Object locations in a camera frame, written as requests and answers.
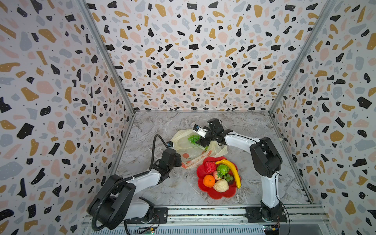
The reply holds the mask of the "yellow plastic fruit-print bag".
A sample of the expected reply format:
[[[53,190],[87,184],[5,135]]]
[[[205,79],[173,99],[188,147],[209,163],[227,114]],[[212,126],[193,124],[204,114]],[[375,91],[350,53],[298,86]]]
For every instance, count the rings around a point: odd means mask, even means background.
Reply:
[[[219,146],[215,141],[211,141],[208,147],[202,147],[198,144],[193,145],[188,140],[191,135],[198,134],[191,129],[180,130],[171,139],[173,148],[182,157],[182,168],[184,169],[199,166],[207,157],[217,158],[228,153],[227,146]]]

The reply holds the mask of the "green toy grape bunch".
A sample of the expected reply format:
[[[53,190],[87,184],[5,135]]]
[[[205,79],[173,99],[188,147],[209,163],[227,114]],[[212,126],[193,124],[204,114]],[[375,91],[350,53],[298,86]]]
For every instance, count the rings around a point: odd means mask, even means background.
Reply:
[[[191,144],[196,145],[199,142],[200,138],[200,135],[191,135],[188,137],[188,140]]]

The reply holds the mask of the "red flower-shaped plate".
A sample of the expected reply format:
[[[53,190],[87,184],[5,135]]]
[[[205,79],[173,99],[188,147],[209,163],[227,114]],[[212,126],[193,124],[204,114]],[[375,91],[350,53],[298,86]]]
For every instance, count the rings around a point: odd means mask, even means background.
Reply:
[[[234,180],[234,183],[232,185],[229,185],[229,189],[224,192],[224,193],[219,193],[219,192],[216,192],[213,188],[208,188],[206,186],[204,186],[203,184],[203,179],[206,175],[210,175],[210,174],[207,174],[204,170],[204,164],[206,162],[217,162],[217,161],[220,161],[220,160],[223,160],[223,159],[226,159],[225,157],[218,157],[218,158],[214,158],[214,157],[208,157],[206,158],[203,163],[198,167],[197,171],[196,171],[196,175],[198,177],[198,186],[199,188],[203,191],[203,192],[206,192],[208,194],[208,196],[214,200],[219,200],[223,197],[225,198],[232,198],[233,196],[236,195],[237,193],[237,186],[236,186],[236,183],[235,183],[235,180]]]

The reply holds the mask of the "red toy fruit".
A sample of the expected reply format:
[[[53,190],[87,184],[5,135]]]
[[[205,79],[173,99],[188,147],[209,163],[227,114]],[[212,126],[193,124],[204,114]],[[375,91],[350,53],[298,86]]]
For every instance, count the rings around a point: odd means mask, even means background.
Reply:
[[[204,170],[207,174],[210,174],[212,175],[217,169],[217,165],[215,164],[215,162],[206,162],[204,164]]]

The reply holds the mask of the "yellow toy banana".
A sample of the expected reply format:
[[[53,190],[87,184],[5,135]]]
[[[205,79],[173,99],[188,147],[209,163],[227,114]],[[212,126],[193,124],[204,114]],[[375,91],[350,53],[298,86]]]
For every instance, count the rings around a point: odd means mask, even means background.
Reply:
[[[232,172],[232,174],[233,174],[233,177],[234,177],[234,180],[235,180],[237,188],[240,189],[240,187],[241,187],[241,179],[240,179],[240,176],[239,176],[239,173],[238,173],[238,170],[237,170],[236,166],[232,162],[230,162],[230,161],[228,161],[226,159],[217,161],[215,164],[216,165],[225,165],[225,166],[227,166],[230,169],[230,171]]]

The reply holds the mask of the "green wrinkled toy fruit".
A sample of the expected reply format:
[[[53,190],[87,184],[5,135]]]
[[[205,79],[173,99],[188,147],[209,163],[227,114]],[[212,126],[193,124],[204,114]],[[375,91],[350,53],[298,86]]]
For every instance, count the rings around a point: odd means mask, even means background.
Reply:
[[[219,164],[217,166],[217,173],[220,177],[226,176],[230,172],[230,168],[224,164]]]

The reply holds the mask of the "orange toy fruit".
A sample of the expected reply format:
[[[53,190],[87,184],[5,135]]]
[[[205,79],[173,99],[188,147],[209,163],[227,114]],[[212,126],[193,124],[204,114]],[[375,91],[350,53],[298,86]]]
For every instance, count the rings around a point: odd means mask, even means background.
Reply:
[[[203,179],[204,186],[208,188],[213,188],[216,183],[216,179],[212,175],[206,175]]]

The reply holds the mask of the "cream white toy fruit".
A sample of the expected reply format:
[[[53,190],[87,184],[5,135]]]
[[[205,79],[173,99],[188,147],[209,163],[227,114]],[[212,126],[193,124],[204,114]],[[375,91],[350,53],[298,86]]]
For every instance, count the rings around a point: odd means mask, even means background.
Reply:
[[[213,189],[216,192],[224,193],[229,189],[228,182],[225,179],[220,179],[214,184]]]

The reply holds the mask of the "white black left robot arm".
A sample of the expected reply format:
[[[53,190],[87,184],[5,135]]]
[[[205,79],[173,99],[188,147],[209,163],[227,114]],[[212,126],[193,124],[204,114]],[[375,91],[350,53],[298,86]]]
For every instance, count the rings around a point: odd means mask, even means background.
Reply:
[[[90,203],[87,212],[92,216],[92,230],[114,229],[124,220],[153,218],[155,205],[136,194],[161,184],[169,178],[175,167],[181,167],[181,155],[172,148],[162,153],[162,158],[152,165],[151,170],[122,178],[116,174],[109,177]]]

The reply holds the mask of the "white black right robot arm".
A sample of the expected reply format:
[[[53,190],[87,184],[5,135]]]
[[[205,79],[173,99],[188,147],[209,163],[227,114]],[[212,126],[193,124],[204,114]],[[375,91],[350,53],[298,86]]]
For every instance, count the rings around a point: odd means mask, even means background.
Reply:
[[[268,137],[252,138],[238,134],[231,129],[225,130],[222,122],[217,118],[209,120],[207,127],[200,127],[196,124],[193,131],[200,136],[197,143],[203,147],[215,141],[220,146],[236,147],[251,155],[254,168],[261,176],[261,218],[265,221],[277,218],[278,213],[283,211],[278,192],[278,177],[283,160],[271,139]]]

